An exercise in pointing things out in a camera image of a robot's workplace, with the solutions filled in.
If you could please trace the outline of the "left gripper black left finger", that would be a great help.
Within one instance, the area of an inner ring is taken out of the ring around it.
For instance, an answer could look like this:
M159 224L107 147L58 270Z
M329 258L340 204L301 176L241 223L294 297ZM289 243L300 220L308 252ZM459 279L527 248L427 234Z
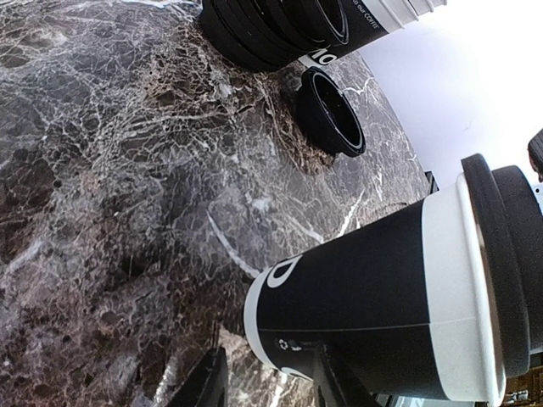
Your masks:
M223 347L210 348L190 371L167 407L228 406L228 366Z

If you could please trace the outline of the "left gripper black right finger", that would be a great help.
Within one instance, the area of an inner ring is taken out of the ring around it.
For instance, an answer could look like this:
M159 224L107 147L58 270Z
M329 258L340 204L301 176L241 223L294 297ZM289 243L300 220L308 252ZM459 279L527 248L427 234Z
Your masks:
M378 406L361 380L329 344L320 343L314 353L313 388L316 406Z

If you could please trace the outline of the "black paper coffee cup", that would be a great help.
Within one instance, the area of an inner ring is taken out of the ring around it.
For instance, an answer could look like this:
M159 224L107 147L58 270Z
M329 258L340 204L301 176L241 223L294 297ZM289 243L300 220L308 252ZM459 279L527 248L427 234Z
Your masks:
M374 393L498 405L498 321L467 181L264 270L244 304L264 364L305 379L319 344Z

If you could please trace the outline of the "black plastic cup lid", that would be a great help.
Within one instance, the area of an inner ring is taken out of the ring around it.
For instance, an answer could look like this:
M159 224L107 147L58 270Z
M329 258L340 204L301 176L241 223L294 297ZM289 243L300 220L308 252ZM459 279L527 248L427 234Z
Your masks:
M521 376L542 350L542 213L516 165L491 170L476 153L462 169L490 267L505 374Z

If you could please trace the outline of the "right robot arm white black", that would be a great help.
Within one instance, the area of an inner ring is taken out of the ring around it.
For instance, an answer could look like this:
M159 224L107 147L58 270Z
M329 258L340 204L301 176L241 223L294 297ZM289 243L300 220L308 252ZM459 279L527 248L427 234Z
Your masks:
M543 130L529 140L528 154L532 169L538 175L539 182L543 182Z

